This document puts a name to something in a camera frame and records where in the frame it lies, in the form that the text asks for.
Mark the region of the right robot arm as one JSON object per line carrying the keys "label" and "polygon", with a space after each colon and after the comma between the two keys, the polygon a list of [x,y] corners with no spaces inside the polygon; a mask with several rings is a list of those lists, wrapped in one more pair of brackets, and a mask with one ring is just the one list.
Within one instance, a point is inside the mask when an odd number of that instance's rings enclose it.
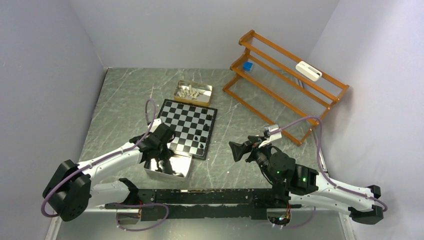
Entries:
{"label": "right robot arm", "polygon": [[325,174],[297,164],[294,158],[270,143],[260,146],[259,141],[248,140],[230,141],[228,145],[235,162],[248,155],[245,161],[255,162],[271,184],[270,195],[257,199],[267,209],[290,209],[294,205],[327,208],[364,225],[375,225],[384,218],[383,207],[377,205],[381,190],[376,185],[357,187],[338,181],[330,183]]}

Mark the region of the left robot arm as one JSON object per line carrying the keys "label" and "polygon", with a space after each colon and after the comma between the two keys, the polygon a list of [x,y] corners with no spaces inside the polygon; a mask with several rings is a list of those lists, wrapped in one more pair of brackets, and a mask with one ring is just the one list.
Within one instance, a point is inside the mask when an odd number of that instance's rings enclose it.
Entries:
{"label": "left robot arm", "polygon": [[132,208],[142,202],[139,189],[127,178],[114,182],[101,181],[111,174],[152,159],[171,156],[167,145],[175,137],[160,119],[148,126],[147,132],[132,137],[117,149],[99,157],[81,161],[62,162],[42,193],[41,213],[48,218],[60,217],[69,222],[87,208],[101,205],[121,205]]}

